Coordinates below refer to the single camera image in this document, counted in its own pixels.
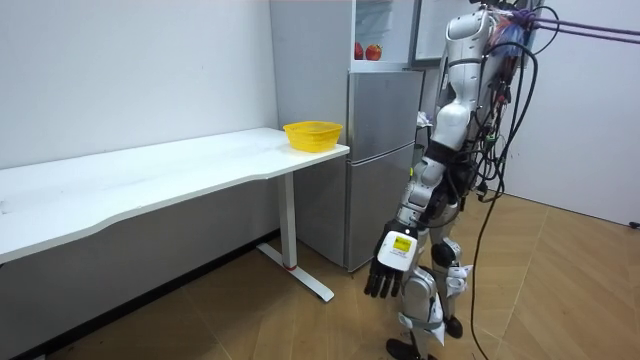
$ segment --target robot fingers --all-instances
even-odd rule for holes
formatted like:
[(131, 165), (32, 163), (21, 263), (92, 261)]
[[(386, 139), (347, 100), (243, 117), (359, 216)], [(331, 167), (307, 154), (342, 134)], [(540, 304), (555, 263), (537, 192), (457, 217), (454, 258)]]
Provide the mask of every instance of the robot fingers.
[(379, 295), (380, 298), (384, 299), (391, 291), (391, 296), (395, 297), (398, 295), (401, 279), (402, 272), (384, 266), (377, 259), (374, 259), (371, 263), (369, 279), (364, 288), (364, 293), (373, 298)]
[(393, 288), (391, 288), (391, 296), (398, 296), (398, 292), (400, 291), (400, 283), (402, 282), (402, 273), (397, 271), (395, 276), (393, 277)]

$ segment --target yellow label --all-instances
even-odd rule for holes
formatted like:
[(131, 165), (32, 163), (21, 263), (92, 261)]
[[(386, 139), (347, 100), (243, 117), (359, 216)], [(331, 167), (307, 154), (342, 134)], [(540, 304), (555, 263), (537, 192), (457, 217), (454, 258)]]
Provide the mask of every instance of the yellow label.
[(396, 241), (393, 243), (393, 247), (400, 251), (409, 252), (409, 249), (411, 248), (411, 241), (397, 237)]

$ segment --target desk base foot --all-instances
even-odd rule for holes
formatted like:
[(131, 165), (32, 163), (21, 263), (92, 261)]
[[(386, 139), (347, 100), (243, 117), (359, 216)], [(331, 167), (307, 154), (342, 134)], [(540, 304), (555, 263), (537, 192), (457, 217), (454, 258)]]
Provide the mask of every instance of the desk base foot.
[[(287, 270), (286, 267), (282, 264), (282, 255), (274, 248), (267, 244), (260, 244), (258, 245), (258, 250), (262, 251), (265, 255), (278, 263), (278, 265)], [(333, 299), (333, 291), (329, 290), (328, 287), (324, 286), (320, 281), (316, 280), (306, 271), (300, 269), (300, 267), (296, 267), (293, 270), (287, 270), (287, 272), (300, 280), (300, 282), (311, 289), (311, 291), (316, 293), (316, 295), (318, 295), (320, 299), (324, 300), (324, 302), (329, 302), (329, 300)]]

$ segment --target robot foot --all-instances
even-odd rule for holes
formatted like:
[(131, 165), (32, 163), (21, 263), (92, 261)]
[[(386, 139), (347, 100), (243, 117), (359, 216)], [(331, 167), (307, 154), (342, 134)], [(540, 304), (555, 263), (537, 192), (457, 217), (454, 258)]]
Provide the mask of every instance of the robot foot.
[(462, 337), (462, 323), (455, 316), (451, 316), (450, 319), (444, 319), (445, 329), (447, 334), (454, 339), (460, 339)]
[(422, 359), (413, 345), (396, 339), (387, 340), (387, 352), (396, 360), (438, 360), (431, 355), (428, 355), (428, 359)]

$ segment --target robot leg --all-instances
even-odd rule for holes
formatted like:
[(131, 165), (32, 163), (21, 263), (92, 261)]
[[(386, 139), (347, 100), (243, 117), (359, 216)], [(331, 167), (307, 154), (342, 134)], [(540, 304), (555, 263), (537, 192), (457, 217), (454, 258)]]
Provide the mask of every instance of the robot leg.
[(454, 221), (452, 217), (458, 213), (458, 204), (447, 205), (442, 215), (434, 221), (435, 224), (446, 225), (431, 229), (431, 259), (433, 273), (436, 280), (438, 294), (442, 302), (444, 323), (447, 333), (456, 339), (462, 337), (463, 328), (455, 316), (455, 301), (467, 288), (467, 276), (471, 274), (471, 266), (460, 266), (462, 249), (449, 238)]
[(434, 336), (444, 344), (445, 326), (436, 281), (430, 269), (418, 266), (427, 236), (428, 231), (419, 234), (419, 250), (402, 282), (402, 312), (398, 314), (398, 319), (410, 330), (411, 344), (396, 339), (387, 341), (387, 351), (397, 360), (436, 360), (429, 355), (427, 339)]

